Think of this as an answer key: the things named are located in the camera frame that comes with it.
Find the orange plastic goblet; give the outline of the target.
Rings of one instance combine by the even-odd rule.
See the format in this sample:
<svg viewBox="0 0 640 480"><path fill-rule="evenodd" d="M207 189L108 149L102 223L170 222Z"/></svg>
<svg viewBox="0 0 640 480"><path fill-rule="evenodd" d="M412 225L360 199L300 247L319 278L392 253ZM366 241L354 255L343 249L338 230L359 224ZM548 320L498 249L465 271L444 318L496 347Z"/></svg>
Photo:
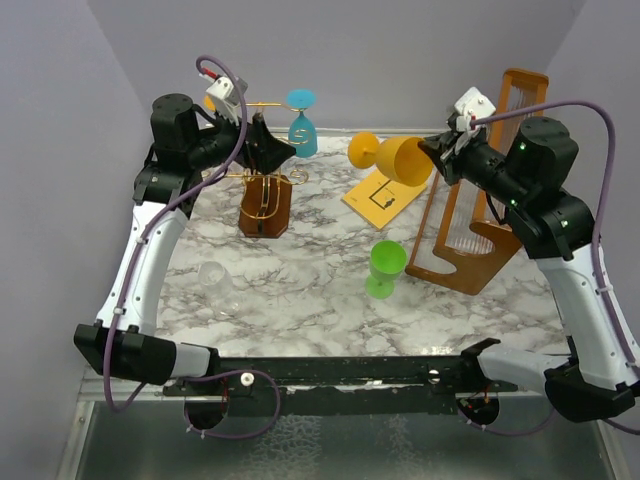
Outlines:
<svg viewBox="0 0 640 480"><path fill-rule="evenodd" d="M421 141L412 136L379 141L371 132L359 132L351 139L347 157L357 169L375 166L387 179L417 187L426 183L433 170L431 158L419 146Z"/></svg>
<svg viewBox="0 0 640 480"><path fill-rule="evenodd" d="M215 107L213 101L209 97L205 96L204 99L203 99L203 102L204 102L204 106L207 109L209 109L211 111L215 111L216 110L216 107Z"/></svg>

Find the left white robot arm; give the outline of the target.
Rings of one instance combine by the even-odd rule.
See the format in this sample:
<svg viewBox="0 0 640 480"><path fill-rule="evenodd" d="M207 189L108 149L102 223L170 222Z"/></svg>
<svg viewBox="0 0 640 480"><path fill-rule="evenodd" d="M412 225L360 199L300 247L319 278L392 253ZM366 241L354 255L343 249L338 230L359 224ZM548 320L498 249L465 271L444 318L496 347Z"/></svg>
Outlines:
<svg viewBox="0 0 640 480"><path fill-rule="evenodd" d="M217 350L155 335L168 264L197 198L192 190L208 168L236 161L268 174L295 154L293 146L271 134L260 114L246 126L216 114L202 128L197 118L204 113L181 93L153 102L153 143L134 181L132 225L121 265L94 322L78 325L73 338L98 374L152 385L186 378L202 395L220 385Z"/></svg>

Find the blue plastic goblet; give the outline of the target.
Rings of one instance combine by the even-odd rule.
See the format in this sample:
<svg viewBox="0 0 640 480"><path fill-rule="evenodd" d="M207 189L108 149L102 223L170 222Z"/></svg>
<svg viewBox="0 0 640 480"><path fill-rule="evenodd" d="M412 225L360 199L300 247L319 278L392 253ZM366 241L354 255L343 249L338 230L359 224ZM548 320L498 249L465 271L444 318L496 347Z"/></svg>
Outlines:
<svg viewBox="0 0 640 480"><path fill-rule="evenodd" d="M286 102L297 113L289 127L288 141L296 148L298 157L309 158L316 154L318 144L315 126L305 111L316 103L316 96L310 90L295 89L288 93Z"/></svg>

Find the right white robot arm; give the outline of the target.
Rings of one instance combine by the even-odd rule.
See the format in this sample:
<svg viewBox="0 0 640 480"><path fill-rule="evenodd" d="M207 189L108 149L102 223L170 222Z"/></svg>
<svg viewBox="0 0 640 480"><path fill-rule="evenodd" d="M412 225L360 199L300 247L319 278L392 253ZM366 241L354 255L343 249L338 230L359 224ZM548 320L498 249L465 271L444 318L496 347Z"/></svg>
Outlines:
<svg viewBox="0 0 640 480"><path fill-rule="evenodd" d="M462 353L461 383L481 391L505 381L543 394L565 419L608 420L635 405L639 375L622 343L629 330L609 318L616 306L592 258L595 220L587 204L562 186L579 151L559 121L525 119L507 154L484 132L465 146L453 132L426 137L419 148L449 185L466 180L505 207L504 221L551 287L570 348L536 354L483 340Z"/></svg>

